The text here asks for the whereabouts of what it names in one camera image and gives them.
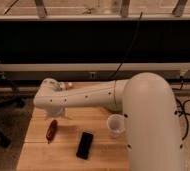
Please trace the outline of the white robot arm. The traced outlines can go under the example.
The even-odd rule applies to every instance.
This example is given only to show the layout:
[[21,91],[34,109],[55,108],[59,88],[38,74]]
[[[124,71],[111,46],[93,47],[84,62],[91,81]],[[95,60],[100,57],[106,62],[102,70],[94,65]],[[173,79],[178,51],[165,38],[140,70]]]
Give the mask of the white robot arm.
[[174,92],[160,75],[143,72],[129,79],[62,90],[42,81],[34,105],[51,116],[66,107],[120,110],[126,130],[130,171],[185,171],[183,140]]

